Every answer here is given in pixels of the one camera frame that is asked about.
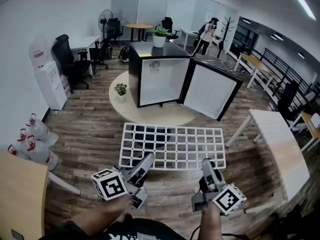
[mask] wooden floor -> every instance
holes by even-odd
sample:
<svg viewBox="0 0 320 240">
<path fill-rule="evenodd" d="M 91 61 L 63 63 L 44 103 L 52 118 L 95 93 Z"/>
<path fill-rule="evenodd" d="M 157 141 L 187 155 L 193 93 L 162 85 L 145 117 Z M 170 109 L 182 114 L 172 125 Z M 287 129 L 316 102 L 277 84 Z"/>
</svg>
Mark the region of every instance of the wooden floor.
<svg viewBox="0 0 320 240">
<path fill-rule="evenodd" d="M 114 57 L 118 54 L 119 49 L 115 49 Z M 226 60 L 231 66 L 235 65 L 230 56 Z M 88 78 L 90 89 L 86 90 L 80 84 L 63 111 L 52 111 L 46 120 L 50 130 L 59 135 L 53 151 L 60 162 L 53 173 L 81 190 L 81 195 L 76 195 L 53 184 L 48 186 L 44 220 L 46 230 L 54 229 L 72 216 L 98 205 L 101 198 L 90 175 L 118 163 L 125 120 L 110 104 L 108 91 L 112 81 L 128 70 L 128 65 L 115 59 L 107 63 L 108 70 L 97 68 L 93 79 Z M 246 88 L 249 74 L 237 73 L 237 76 L 244 83 L 220 122 L 199 114 L 186 126 L 222 128 L 226 142 L 247 117 L 248 109 L 271 110 L 270 99 L 256 82 L 250 89 Z M 236 141 L 226 149 L 227 169 L 222 171 L 226 182 L 233 182 L 248 198 L 243 204 L 244 208 L 267 201 L 279 187 L 279 178 L 265 145 L 261 141 L 257 144 L 252 142 L 257 134 L 256 128 L 249 125 L 244 132 L 248 139 Z M 307 138 L 299 140 L 301 145 L 306 141 Z M 290 203 L 278 210 L 281 215 L 304 199 L 308 200 L 307 213 L 319 198 L 319 153 L 316 148 L 304 153 L 311 178 Z M 201 171 L 150 171 L 144 184 L 149 198 L 140 210 L 130 213 L 136 218 L 163 222 L 189 239 L 200 224 L 201 213 L 192 213 L 191 196 L 199 190 L 201 176 Z M 273 212 L 273 209 L 256 215 L 234 212 L 229 217 L 222 217 L 222 231 L 247 234 L 251 239 L 259 239 L 259 233 L 271 222 L 270 214 Z"/>
</svg>

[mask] cable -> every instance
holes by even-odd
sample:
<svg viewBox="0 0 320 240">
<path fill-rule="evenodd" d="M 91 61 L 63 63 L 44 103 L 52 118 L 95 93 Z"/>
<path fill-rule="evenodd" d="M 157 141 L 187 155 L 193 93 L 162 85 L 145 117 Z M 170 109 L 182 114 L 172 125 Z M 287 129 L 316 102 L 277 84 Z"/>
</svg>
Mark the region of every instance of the cable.
<svg viewBox="0 0 320 240">
<path fill-rule="evenodd" d="M 200 229 L 200 226 L 198 226 L 198 227 L 192 232 L 192 235 L 191 235 L 191 237 L 190 237 L 190 240 L 192 240 L 192 238 L 194 237 L 194 234 L 197 232 L 198 229 Z M 223 235 L 223 236 L 226 236 L 226 237 L 235 237 L 235 238 L 242 239 L 242 240 L 250 240 L 249 237 L 247 237 L 246 235 L 242 235 L 242 234 L 223 233 L 222 235 Z"/>
</svg>

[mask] round table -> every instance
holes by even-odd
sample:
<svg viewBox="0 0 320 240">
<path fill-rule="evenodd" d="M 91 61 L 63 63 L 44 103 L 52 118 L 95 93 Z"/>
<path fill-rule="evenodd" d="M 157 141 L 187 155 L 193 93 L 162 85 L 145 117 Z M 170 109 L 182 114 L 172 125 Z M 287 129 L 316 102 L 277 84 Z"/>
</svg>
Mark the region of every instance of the round table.
<svg viewBox="0 0 320 240">
<path fill-rule="evenodd" d="M 117 84 L 127 85 L 122 99 L 114 90 Z M 129 87 L 129 71 L 118 75 L 109 88 L 110 103 L 115 111 L 131 123 L 160 126 L 182 126 L 196 118 L 198 113 L 176 102 L 137 108 Z"/>
<path fill-rule="evenodd" d="M 142 30 L 142 40 L 144 39 L 145 29 L 151 29 L 153 26 L 148 24 L 127 24 L 127 28 L 131 28 L 131 42 L 134 41 L 134 29 L 139 29 L 138 41 L 140 41 L 141 30 Z"/>
</svg>

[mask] office chair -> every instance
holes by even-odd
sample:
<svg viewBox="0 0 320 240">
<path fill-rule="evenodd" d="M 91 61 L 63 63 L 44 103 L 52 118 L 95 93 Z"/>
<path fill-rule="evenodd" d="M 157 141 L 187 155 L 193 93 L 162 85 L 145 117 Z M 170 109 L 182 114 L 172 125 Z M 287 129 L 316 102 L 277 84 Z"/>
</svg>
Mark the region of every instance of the office chair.
<svg viewBox="0 0 320 240">
<path fill-rule="evenodd" d="M 159 26 L 160 26 L 160 24 L 159 24 L 158 26 L 155 26 L 154 30 L 157 30 Z M 148 31 L 148 32 L 145 34 L 145 39 L 144 39 L 144 41 L 146 42 L 147 39 L 148 39 L 148 36 L 153 36 L 153 35 L 154 35 L 154 32 L 153 32 L 153 31 Z"/>
<path fill-rule="evenodd" d="M 168 35 L 166 37 L 166 39 L 170 40 L 170 39 L 178 39 L 179 36 L 177 35 L 177 32 L 180 32 L 178 30 L 175 30 L 175 33 L 172 34 L 172 19 L 170 17 L 164 17 L 164 20 L 162 21 L 162 27 L 166 30 L 168 30 L 169 33 L 171 33 L 171 35 Z"/>
<path fill-rule="evenodd" d="M 124 45 L 123 41 L 117 40 L 119 39 L 119 37 L 122 37 L 124 35 L 125 26 L 121 26 L 121 21 L 118 20 L 118 18 L 110 18 L 106 24 L 108 27 L 108 31 L 114 29 L 114 33 L 110 37 L 111 39 L 114 39 L 113 43 L 117 44 L 118 47 L 120 47 L 119 43 L 122 43 Z"/>
<path fill-rule="evenodd" d="M 109 42 L 110 39 L 112 38 L 112 35 L 115 32 L 115 28 L 113 27 L 112 29 L 109 29 L 107 32 L 107 38 L 104 39 L 103 45 L 101 48 L 98 48 L 98 44 L 99 42 L 96 41 L 95 42 L 95 48 L 90 48 L 90 58 L 91 60 L 93 60 L 93 74 L 96 74 L 96 65 L 104 65 L 106 66 L 105 69 L 108 69 L 108 65 L 104 64 L 104 60 L 106 59 L 106 53 L 107 53 L 107 49 L 109 47 Z"/>
<path fill-rule="evenodd" d="M 287 83 L 285 85 L 283 94 L 281 98 L 278 100 L 277 108 L 280 114 L 283 116 L 284 119 L 294 121 L 297 113 L 301 110 L 301 107 L 290 111 L 289 107 L 294 100 L 295 95 L 299 89 L 299 84 L 296 81 L 292 81 L 291 83 Z"/>
<path fill-rule="evenodd" d="M 52 52 L 58 59 L 62 73 L 68 77 L 70 84 L 70 92 L 74 93 L 74 87 L 79 82 L 89 89 L 89 84 L 87 84 L 83 79 L 88 75 L 85 73 L 88 71 L 91 62 L 88 60 L 78 60 L 74 61 L 75 58 L 70 50 L 69 46 L 69 36 L 66 34 L 60 35 L 55 39 L 57 42 L 52 47 Z M 86 51 L 78 52 L 79 55 L 84 56 Z"/>
</svg>

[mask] white grid rack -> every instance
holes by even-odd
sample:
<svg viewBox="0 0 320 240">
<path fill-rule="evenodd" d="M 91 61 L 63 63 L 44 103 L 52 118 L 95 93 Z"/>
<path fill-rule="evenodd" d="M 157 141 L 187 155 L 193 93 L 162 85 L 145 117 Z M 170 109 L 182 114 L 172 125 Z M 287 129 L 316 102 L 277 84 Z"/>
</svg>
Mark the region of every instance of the white grid rack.
<svg viewBox="0 0 320 240">
<path fill-rule="evenodd" d="M 119 166 L 132 168 L 145 154 L 154 153 L 151 170 L 201 170 L 210 159 L 215 169 L 226 168 L 221 128 L 201 128 L 125 123 Z"/>
</svg>

